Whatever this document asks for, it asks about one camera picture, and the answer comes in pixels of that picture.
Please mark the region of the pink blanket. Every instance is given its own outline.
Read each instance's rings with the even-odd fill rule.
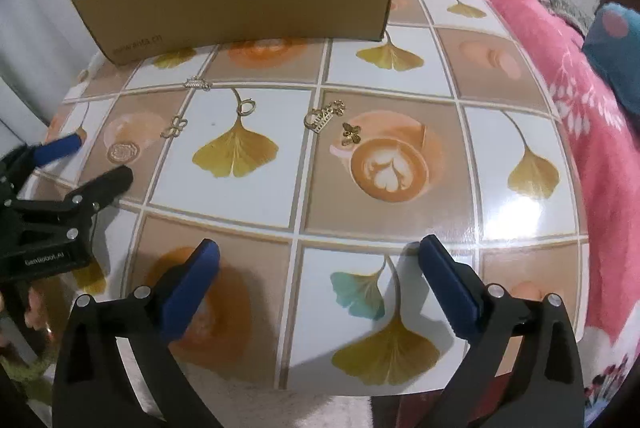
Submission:
[[[640,348],[640,155],[582,37],[537,0],[490,0],[540,71],[570,140],[590,235],[590,293],[579,343],[587,422],[617,391]]]

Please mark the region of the gold charm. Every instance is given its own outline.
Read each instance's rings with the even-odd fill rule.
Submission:
[[[182,118],[182,116],[174,116],[174,119],[171,120],[171,126],[160,132],[160,136],[164,137],[164,139],[178,137],[187,126],[187,123],[189,122]]]
[[[204,81],[199,76],[191,76],[190,78],[187,78],[187,81],[182,85],[188,89],[202,89],[204,91],[209,91],[213,87],[213,82]]]
[[[311,109],[311,111],[305,116],[305,127],[318,134],[318,132],[324,129],[325,125],[329,123],[334,115],[342,116],[345,109],[346,107],[342,100],[335,100],[322,107],[322,109]]]
[[[344,136],[344,139],[341,142],[343,147],[346,147],[347,145],[351,145],[351,144],[357,145],[362,140],[361,137],[358,135],[362,130],[362,128],[359,127],[358,125],[353,127],[348,123],[343,123],[342,128],[344,129],[344,132],[342,133],[342,135]]]
[[[232,90],[235,94],[238,94],[235,89],[232,89]],[[254,111],[255,111],[255,101],[252,98],[249,98],[248,100],[238,99],[238,106],[236,107],[236,114],[238,116],[245,117]]]

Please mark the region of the person's hand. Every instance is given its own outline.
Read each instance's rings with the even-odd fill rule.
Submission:
[[[33,287],[29,288],[28,294],[29,308],[24,313],[24,324],[36,331],[47,327],[47,308],[41,293]],[[0,293],[0,312],[4,310],[4,299]],[[7,348],[10,345],[9,339],[2,335],[0,331],[0,348]]]

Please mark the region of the metal ring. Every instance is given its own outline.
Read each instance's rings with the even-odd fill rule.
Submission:
[[[251,107],[248,110],[243,111],[242,106],[244,104],[250,105]],[[249,98],[248,100],[242,100],[240,103],[238,103],[238,107],[236,107],[236,113],[238,113],[238,116],[248,116],[254,111],[255,111],[255,101],[252,98]]]

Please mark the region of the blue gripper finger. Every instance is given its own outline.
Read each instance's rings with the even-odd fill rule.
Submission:
[[[463,340],[474,340],[479,335],[480,309],[458,275],[456,264],[460,263],[451,258],[435,235],[420,241],[418,265],[454,334]]]
[[[190,267],[162,304],[160,337],[165,343],[182,338],[220,268],[220,249],[204,239],[189,259]]]
[[[37,147],[33,151],[36,166],[45,166],[61,157],[77,152],[82,147],[82,139],[76,133],[56,139],[51,143]]]

